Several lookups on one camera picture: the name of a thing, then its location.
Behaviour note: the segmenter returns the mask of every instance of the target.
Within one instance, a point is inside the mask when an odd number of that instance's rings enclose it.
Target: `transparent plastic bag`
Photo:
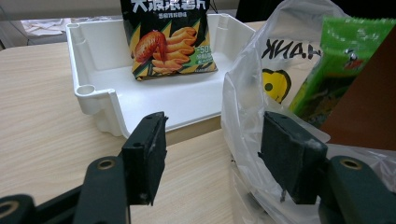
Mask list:
[[[330,140],[330,136],[302,121],[264,93],[262,53],[271,38],[319,42],[324,16],[348,17],[340,7],[328,0],[284,0],[238,54],[224,78],[221,128],[225,140],[247,191],[277,223],[319,223],[319,199],[313,205],[297,205],[287,195],[286,201],[280,202],[282,189],[258,157],[264,111],[289,116],[324,143]],[[376,164],[375,171],[382,180],[387,179],[384,181],[390,190],[395,190],[395,155],[375,153],[375,149],[329,147],[329,156],[343,155],[342,152],[350,153],[352,157],[356,155],[357,159],[364,152],[364,158],[370,162],[368,164]]]

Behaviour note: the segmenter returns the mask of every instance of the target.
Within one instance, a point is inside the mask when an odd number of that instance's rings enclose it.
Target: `green package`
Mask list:
[[[319,128],[395,22],[325,17],[320,39],[323,55],[293,98],[289,110]]]

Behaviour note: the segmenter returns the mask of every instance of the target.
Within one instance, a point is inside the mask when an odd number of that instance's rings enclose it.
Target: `smiley face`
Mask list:
[[[274,72],[264,68],[262,69],[262,85],[264,92],[281,104],[289,93],[291,80],[284,70]]]

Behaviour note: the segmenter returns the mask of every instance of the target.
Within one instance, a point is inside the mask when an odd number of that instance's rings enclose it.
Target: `white tray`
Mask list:
[[[66,27],[74,92],[84,114],[115,136],[163,111],[171,131],[220,115],[222,84],[254,30],[227,14],[208,15],[210,45],[219,71],[136,81],[122,21],[71,23]]]

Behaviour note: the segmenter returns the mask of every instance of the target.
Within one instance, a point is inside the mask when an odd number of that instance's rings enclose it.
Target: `light wood tabletop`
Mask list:
[[[1,50],[0,77],[0,198],[24,193],[42,204],[81,185],[92,161],[120,152],[126,139],[81,112],[67,43]],[[233,222],[231,153],[215,122],[191,139],[167,135],[154,206],[132,206],[132,223]]]

